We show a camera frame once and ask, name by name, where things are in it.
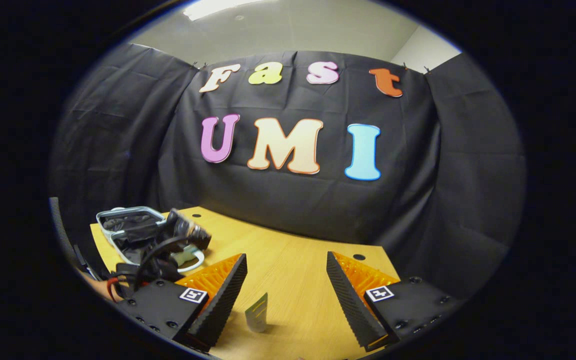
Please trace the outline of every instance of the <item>wooden table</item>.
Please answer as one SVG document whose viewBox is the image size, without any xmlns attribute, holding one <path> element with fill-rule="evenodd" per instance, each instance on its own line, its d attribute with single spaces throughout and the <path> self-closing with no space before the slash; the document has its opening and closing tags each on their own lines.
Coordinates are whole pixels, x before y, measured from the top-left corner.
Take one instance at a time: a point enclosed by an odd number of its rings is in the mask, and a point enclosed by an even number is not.
<svg viewBox="0 0 576 360">
<path fill-rule="evenodd" d="M 336 243 L 291 235 L 230 218 L 201 207 L 180 210 L 211 235 L 204 267 L 246 253 L 247 276 L 217 345 L 210 354 L 224 360 L 353 360 L 368 354 L 359 347 L 335 296 L 328 274 L 328 251 L 352 257 L 397 277 L 381 246 Z M 105 266 L 123 262 L 99 224 L 90 225 Z M 268 292 L 263 333 L 252 332 L 244 311 Z"/>
</svg>

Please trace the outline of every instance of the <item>white wall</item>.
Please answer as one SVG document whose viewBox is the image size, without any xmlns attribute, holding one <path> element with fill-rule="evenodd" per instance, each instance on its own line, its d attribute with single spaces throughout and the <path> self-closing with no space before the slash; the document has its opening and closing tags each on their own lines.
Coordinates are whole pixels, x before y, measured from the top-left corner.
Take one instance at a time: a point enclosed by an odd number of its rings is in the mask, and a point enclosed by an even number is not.
<svg viewBox="0 0 576 360">
<path fill-rule="evenodd" d="M 333 51 L 389 62 L 418 28 L 414 19 L 372 0 L 260 1 L 195 21 L 181 9 L 149 23 L 128 43 L 199 66 L 289 50 Z"/>
<path fill-rule="evenodd" d="M 432 70 L 461 53 L 453 44 L 419 25 L 390 62 L 406 63 L 407 68 L 425 74 L 424 66 Z"/>
</svg>

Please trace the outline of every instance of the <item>black cable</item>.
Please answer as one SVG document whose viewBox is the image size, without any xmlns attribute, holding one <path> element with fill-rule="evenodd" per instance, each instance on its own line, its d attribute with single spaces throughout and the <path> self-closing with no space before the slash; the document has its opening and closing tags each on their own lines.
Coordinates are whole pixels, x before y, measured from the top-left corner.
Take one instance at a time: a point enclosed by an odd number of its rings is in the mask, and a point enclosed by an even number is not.
<svg viewBox="0 0 576 360">
<path fill-rule="evenodd" d="M 139 268 L 137 268 L 137 271 L 135 272 L 134 291 L 136 292 L 137 290 L 139 290 L 139 287 L 142 284 L 142 273 L 144 273 L 144 269 L 146 269 L 146 267 L 148 266 L 148 262 L 150 262 L 150 260 L 152 260 L 167 246 L 187 239 L 188 236 L 184 235 L 170 237 L 170 239 L 162 241 L 160 244 L 155 246 L 146 256 L 144 256 L 144 258 L 141 260 L 141 264 L 139 264 Z"/>
<path fill-rule="evenodd" d="M 50 205 L 50 212 L 52 214 L 52 223 L 54 225 L 55 232 L 57 232 L 57 237 L 60 241 L 61 248 L 66 253 L 66 258 L 76 266 L 80 268 L 82 264 L 79 262 L 77 253 L 73 248 L 71 240 L 68 239 L 68 234 L 66 234 L 66 229 L 64 228 L 64 223 L 62 222 L 62 214 L 59 208 L 59 198 L 51 197 L 48 199 L 48 204 Z"/>
<path fill-rule="evenodd" d="M 117 271 L 117 272 L 113 272 L 110 274 L 110 277 L 108 278 L 108 280 L 112 279 L 112 278 L 119 278 L 119 276 L 131 276 L 131 277 L 135 277 L 137 276 L 137 274 L 133 271 Z"/>
</svg>

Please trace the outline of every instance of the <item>black fabric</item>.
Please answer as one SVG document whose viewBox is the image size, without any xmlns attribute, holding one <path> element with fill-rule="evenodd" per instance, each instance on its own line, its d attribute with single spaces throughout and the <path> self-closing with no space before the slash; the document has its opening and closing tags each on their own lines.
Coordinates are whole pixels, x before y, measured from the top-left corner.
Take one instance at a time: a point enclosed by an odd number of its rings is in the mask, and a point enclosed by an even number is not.
<svg viewBox="0 0 576 360">
<path fill-rule="evenodd" d="M 441 123 L 434 192 L 410 235 L 397 222 L 375 244 L 395 268 L 470 297 L 500 265 L 519 227 L 526 158 L 510 110 L 473 60 L 426 74 Z"/>
<path fill-rule="evenodd" d="M 86 259 L 99 258 L 89 235 L 97 212 L 156 207 L 152 174 L 162 139 L 196 72 L 154 48 L 120 45 L 94 64 L 66 103 L 48 188 L 62 202 L 66 232 Z"/>
<path fill-rule="evenodd" d="M 57 108 L 71 80 L 99 54 L 96 45 L 105 36 L 158 3 L 35 5 L 0 3 L 0 211 L 18 210 L 0 219 L 0 244 L 11 229 L 29 240 L 7 241 L 7 251 L 0 251 L 6 264 L 0 279 L 18 270 L 14 281 L 0 281 L 0 353 L 190 357 L 110 310 L 76 277 L 50 241 L 51 194 L 44 188 Z M 547 9 L 525 1 L 396 5 L 460 42 L 490 71 L 525 131 L 530 177 L 525 218 L 503 272 L 450 323 L 396 354 L 379 351 L 370 358 L 576 358 L 576 2 Z M 55 319 L 58 329 L 51 326 Z"/>
<path fill-rule="evenodd" d="M 318 61 L 338 64 L 338 82 L 307 82 L 308 66 Z M 282 80 L 249 84 L 265 62 L 283 64 Z M 232 64 L 240 70 L 218 89 L 199 92 L 212 69 Z M 403 96 L 379 91 L 368 73 L 375 68 L 397 75 Z M 231 153 L 208 162 L 202 121 L 228 114 L 240 115 Z M 254 121 L 263 117 L 277 118 L 286 135 L 302 119 L 321 120 L 319 173 L 290 172 L 292 155 L 279 170 L 247 167 L 258 135 Z M 381 130 L 377 180 L 345 176 L 353 123 Z M 215 149 L 224 127 L 221 120 L 215 126 Z M 463 54 L 426 75 L 318 51 L 254 55 L 199 70 L 126 45 L 73 96 L 55 144 L 50 185 L 73 229 L 89 232 L 94 214 L 114 207 L 201 206 L 298 235 L 383 246 L 400 274 L 421 276 L 460 298 L 473 295 L 507 253 L 525 195 L 514 120 Z"/>
<path fill-rule="evenodd" d="M 156 223 L 157 219 L 151 215 L 133 215 L 107 219 L 102 223 L 102 227 L 108 231 L 134 230 Z"/>
<path fill-rule="evenodd" d="M 313 62 L 338 65 L 334 84 L 306 80 Z M 276 84 L 249 84 L 256 66 L 280 62 Z M 211 70 L 240 64 L 239 71 L 214 91 L 200 93 Z M 375 86 L 370 69 L 390 69 L 400 77 L 404 95 L 393 98 Z M 239 114 L 230 156 L 217 164 L 201 154 L 202 121 Z M 289 171 L 284 164 L 253 170 L 247 162 L 254 153 L 258 128 L 254 121 L 278 119 L 286 136 L 302 119 L 323 121 L 317 137 L 319 173 Z M 373 181 L 345 176 L 352 162 L 350 124 L 380 128 L 376 166 L 381 177 Z M 222 145 L 224 124 L 215 127 L 213 148 Z M 359 55 L 320 51 L 286 51 L 254 55 L 202 69 L 183 92 L 161 147 L 158 194 L 160 206 L 185 201 L 249 223 L 318 239 L 371 244 L 396 217 L 406 217 L 407 228 L 420 215 L 439 153 L 439 122 L 430 88 L 421 73 L 393 63 Z"/>
</svg>

